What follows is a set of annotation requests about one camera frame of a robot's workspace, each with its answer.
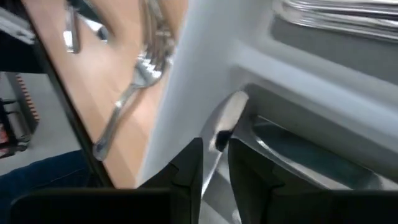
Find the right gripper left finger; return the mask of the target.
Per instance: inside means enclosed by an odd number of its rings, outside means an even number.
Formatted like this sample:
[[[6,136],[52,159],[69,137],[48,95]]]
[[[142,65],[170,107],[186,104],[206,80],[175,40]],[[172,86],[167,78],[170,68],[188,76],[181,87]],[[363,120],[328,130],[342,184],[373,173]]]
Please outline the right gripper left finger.
[[[11,203],[9,224],[198,224],[202,173],[194,138],[136,189],[37,190]]]

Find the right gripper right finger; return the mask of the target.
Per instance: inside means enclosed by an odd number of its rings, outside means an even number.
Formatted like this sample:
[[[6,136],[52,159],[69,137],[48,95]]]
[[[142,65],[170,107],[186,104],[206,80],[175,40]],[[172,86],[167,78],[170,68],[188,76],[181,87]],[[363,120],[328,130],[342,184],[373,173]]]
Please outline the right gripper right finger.
[[[228,162],[242,224],[398,224],[398,191],[321,189],[238,139]]]

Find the silver knife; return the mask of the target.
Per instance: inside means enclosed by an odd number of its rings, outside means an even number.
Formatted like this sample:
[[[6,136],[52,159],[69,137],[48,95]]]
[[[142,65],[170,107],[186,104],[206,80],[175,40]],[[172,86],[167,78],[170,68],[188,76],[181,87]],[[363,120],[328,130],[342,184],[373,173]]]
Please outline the silver knife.
[[[72,5],[66,6],[65,29],[63,39],[67,52],[77,54],[80,51],[76,12]]]
[[[204,196],[209,186],[248,99],[249,97],[244,91],[230,94],[213,110],[201,130],[200,137],[203,140],[201,197]]]
[[[235,136],[262,157],[324,189],[384,190],[377,173],[266,120],[243,119]]]

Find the silver fork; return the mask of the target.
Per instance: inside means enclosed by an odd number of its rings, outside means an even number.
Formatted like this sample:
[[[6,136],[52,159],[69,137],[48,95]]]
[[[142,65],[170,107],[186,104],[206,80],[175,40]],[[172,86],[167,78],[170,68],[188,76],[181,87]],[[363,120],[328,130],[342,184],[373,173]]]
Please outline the silver fork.
[[[324,16],[320,14],[278,13],[283,20],[292,24],[323,30],[398,42],[398,21],[389,19],[372,19],[358,16]]]
[[[175,47],[175,39],[165,16],[165,9],[159,0],[139,0],[141,22],[143,25],[144,58],[163,71]]]
[[[303,10],[398,21],[398,0],[279,0]]]
[[[170,52],[165,54],[142,52],[137,56],[132,80],[115,102],[114,109],[101,136],[93,145],[93,155],[98,161],[104,161],[108,155],[124,107],[137,90],[149,88],[163,77],[167,65],[172,61],[171,58]]]

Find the white plastic cutlery tray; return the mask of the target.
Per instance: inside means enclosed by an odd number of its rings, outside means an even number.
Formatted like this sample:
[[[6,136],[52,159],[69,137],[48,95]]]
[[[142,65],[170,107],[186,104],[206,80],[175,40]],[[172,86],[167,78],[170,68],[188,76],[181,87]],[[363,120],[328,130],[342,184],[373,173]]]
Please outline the white plastic cutlery tray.
[[[266,119],[377,173],[385,189],[376,191],[398,191],[398,42],[304,27],[278,13],[349,16],[279,0],[190,1],[140,185],[201,138],[225,98],[244,91],[238,122]],[[229,141],[238,139],[237,127]],[[201,197],[198,223],[242,224],[228,148]]]

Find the person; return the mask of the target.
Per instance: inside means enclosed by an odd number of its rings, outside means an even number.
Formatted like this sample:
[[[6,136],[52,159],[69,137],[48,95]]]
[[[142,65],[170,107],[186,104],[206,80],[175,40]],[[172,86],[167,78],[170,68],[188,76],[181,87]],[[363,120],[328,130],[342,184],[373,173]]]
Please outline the person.
[[[0,175],[0,224],[6,223],[11,202],[32,190],[95,185],[82,151],[67,152],[16,168]]]

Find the black equipment stand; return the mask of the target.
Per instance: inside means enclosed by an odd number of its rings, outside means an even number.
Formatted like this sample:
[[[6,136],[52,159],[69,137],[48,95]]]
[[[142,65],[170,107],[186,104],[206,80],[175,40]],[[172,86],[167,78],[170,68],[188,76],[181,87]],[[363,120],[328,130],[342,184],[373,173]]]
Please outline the black equipment stand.
[[[40,121],[32,97],[20,74],[1,72],[13,98],[0,96],[0,159],[25,151]]]

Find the black aluminium table frame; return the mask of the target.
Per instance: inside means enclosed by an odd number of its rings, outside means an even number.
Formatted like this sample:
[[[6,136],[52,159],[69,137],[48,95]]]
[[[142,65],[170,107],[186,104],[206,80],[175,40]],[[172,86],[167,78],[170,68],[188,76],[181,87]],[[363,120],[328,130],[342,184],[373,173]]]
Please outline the black aluminium table frame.
[[[85,155],[86,163],[91,169],[92,178],[96,181],[98,187],[114,188],[114,185],[109,178],[109,175],[102,162],[97,161],[92,153],[89,152],[93,143],[77,113],[77,110],[74,108],[74,105],[67,93],[65,85],[63,84],[60,75],[58,74],[58,71],[53,64],[53,60],[49,55],[49,51],[44,45],[44,40],[38,32],[38,28],[34,22],[31,13],[28,10],[28,7],[22,2],[22,0],[19,0],[19,2],[21,2],[24,8],[24,13],[28,18],[28,22],[31,25],[34,34],[36,35],[33,49],[37,60],[39,61],[40,66],[42,67],[44,72],[49,77],[52,86],[54,87],[56,96],[60,101],[63,111],[66,114],[69,125],[72,127],[78,143],[81,146],[81,150]]]

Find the grey metal bracket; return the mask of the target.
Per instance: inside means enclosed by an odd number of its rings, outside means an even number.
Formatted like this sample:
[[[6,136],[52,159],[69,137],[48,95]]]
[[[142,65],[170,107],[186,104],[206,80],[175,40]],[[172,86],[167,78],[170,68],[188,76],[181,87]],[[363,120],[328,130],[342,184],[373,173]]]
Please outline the grey metal bracket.
[[[30,24],[2,7],[0,7],[0,30],[25,44],[32,45],[35,42],[35,34]]]

